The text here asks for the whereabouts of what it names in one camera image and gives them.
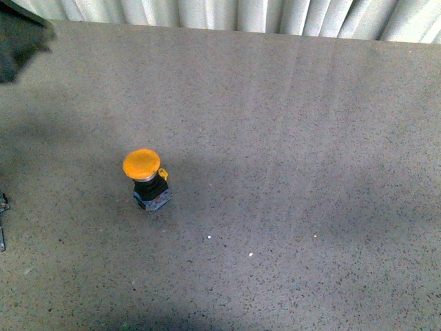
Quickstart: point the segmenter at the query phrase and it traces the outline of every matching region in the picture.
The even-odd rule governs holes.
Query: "speckled floor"
[[[0,86],[3,331],[441,328],[441,46],[56,28]]]

